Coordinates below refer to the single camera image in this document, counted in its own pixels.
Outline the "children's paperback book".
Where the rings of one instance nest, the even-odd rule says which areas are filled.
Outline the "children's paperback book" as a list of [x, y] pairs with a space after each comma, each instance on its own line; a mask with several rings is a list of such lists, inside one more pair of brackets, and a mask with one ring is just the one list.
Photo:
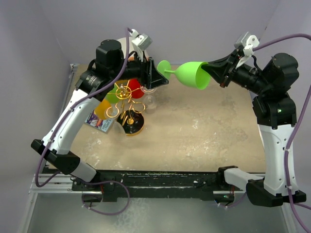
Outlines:
[[101, 132], [108, 133], [110, 127], [113, 124], [114, 119], [99, 119], [95, 114], [95, 111], [92, 111], [85, 120], [85, 123], [95, 129], [100, 130]]

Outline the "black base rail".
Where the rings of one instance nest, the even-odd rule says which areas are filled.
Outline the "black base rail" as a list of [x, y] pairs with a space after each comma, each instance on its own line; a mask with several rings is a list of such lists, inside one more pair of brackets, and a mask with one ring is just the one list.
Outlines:
[[225, 184], [220, 172], [98, 170], [92, 184], [72, 178], [73, 191], [116, 202], [118, 198], [199, 199], [231, 204], [237, 187]]

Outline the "red wine glass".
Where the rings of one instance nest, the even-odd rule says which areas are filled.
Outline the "red wine glass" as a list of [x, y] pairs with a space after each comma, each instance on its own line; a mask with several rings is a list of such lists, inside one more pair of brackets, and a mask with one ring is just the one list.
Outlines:
[[143, 97], [144, 92], [141, 90], [141, 85], [137, 79], [130, 79], [128, 83], [128, 87], [132, 91], [133, 99], [139, 99]]

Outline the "orange wine glass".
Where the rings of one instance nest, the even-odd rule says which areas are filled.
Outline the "orange wine glass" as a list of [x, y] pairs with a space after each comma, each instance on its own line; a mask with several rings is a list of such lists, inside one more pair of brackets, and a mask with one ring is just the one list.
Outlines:
[[100, 119], [100, 120], [106, 120], [106, 111], [108, 108], [111, 107], [111, 104], [109, 101], [104, 99], [95, 109], [94, 114]]

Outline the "round mini drawer chest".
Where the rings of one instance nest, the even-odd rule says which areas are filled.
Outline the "round mini drawer chest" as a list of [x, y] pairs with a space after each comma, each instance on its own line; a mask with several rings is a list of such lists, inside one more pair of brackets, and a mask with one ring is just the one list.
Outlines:
[[[133, 45], [132, 45], [132, 41], [133, 38], [132, 37], [129, 37], [129, 54], [134, 51], [134, 48], [133, 48]], [[121, 49], [122, 49], [122, 52], [123, 52], [123, 56], [125, 57], [126, 55], [126, 38], [123, 37], [123, 38], [120, 38], [120, 39], [117, 39], [117, 41], [119, 41], [121, 43]], [[145, 56], [147, 58], [147, 60], [149, 59], [149, 54], [147, 51], [145, 51]], [[134, 60], [134, 54], [132, 55], [129, 55], [128, 57], [128, 61], [132, 61]]]

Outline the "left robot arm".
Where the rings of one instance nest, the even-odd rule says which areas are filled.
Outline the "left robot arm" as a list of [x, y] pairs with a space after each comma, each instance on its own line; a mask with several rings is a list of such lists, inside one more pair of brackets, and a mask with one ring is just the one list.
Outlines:
[[156, 70], [154, 60], [144, 54], [151, 42], [151, 39], [141, 36], [126, 39], [125, 46], [118, 40], [102, 41], [96, 48], [96, 58], [81, 74], [56, 124], [43, 139], [35, 139], [31, 143], [31, 148], [40, 154], [42, 160], [47, 160], [65, 175], [83, 180], [88, 190], [97, 189], [100, 178], [96, 176], [96, 169], [70, 151], [71, 145], [87, 116], [113, 89], [116, 81], [138, 79], [146, 89], [169, 83]]

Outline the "clear plastic wine glass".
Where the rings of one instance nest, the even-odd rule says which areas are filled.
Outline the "clear plastic wine glass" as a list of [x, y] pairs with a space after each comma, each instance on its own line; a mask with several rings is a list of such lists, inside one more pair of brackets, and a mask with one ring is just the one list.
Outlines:
[[141, 90], [144, 93], [143, 103], [146, 107], [145, 112], [147, 114], [154, 113], [157, 107], [157, 101], [154, 96], [156, 89], [147, 89], [146, 87], [142, 87]]

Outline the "gold wine glass rack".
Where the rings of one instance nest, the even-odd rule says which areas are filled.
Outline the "gold wine glass rack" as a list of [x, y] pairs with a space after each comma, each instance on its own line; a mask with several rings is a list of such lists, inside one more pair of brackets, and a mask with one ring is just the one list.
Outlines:
[[111, 104], [106, 111], [106, 119], [114, 119], [122, 125], [126, 136], [139, 134], [145, 124], [143, 112], [146, 107], [143, 103], [143, 97], [139, 99], [132, 98], [132, 91], [128, 87], [129, 80], [117, 81], [112, 90], [116, 91], [119, 102]]

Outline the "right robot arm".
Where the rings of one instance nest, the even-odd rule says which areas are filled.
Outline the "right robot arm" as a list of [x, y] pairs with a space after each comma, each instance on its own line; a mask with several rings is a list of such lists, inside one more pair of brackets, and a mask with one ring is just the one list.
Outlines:
[[255, 94], [252, 105], [263, 140], [266, 171], [260, 177], [236, 166], [221, 167], [216, 184], [221, 190], [233, 185], [245, 191], [257, 206], [305, 202], [307, 196], [295, 180], [290, 143], [298, 123], [296, 105], [288, 91], [299, 77], [298, 62], [289, 54], [278, 53], [260, 69], [257, 64], [239, 66], [240, 59], [235, 50], [225, 58], [202, 65], [202, 69], [221, 87], [236, 83]]

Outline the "green wine glass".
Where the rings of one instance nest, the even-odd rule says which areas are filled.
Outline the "green wine glass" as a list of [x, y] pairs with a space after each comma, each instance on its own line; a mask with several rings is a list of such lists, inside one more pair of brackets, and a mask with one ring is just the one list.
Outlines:
[[110, 104], [115, 104], [120, 101], [120, 99], [116, 95], [116, 91], [112, 90], [107, 93], [105, 96], [105, 99], [110, 103]]
[[209, 85], [211, 76], [202, 69], [203, 65], [208, 65], [208, 63], [192, 61], [184, 63], [173, 70], [170, 62], [162, 60], [157, 65], [157, 71], [168, 80], [171, 74], [174, 74], [184, 86], [204, 90]]

